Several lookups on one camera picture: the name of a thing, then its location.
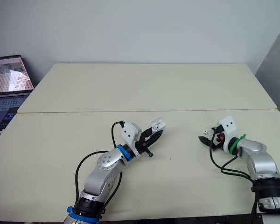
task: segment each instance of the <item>table surface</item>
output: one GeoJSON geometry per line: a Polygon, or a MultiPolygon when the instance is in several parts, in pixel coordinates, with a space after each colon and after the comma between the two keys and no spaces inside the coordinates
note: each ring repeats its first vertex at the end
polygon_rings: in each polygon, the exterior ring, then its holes
{"type": "MultiPolygon", "coordinates": [[[[0,137],[0,221],[62,222],[75,200],[76,166],[91,152],[112,149],[111,124],[124,119],[144,130],[158,116],[167,128],[150,147],[154,156],[144,154],[124,170],[103,220],[249,213],[250,182],[221,174],[198,140],[228,115],[239,135],[266,144],[280,171],[280,113],[275,109],[17,114],[0,137]]],[[[114,131],[122,143],[121,128],[114,131]]],[[[81,167],[80,188],[97,158],[81,167]]],[[[214,153],[219,164],[230,158],[214,153]]],[[[247,171],[240,159],[230,167],[247,171]]]]}
{"type": "Polygon", "coordinates": [[[18,112],[273,108],[246,64],[59,63],[18,112]]]}

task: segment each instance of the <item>white wall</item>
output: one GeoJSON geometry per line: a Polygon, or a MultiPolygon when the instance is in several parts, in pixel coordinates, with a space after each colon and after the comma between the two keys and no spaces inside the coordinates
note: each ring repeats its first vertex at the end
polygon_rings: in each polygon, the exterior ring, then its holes
{"type": "Polygon", "coordinates": [[[280,0],[0,0],[0,56],[22,54],[38,80],[56,62],[255,72],[279,32],[280,0]]]}

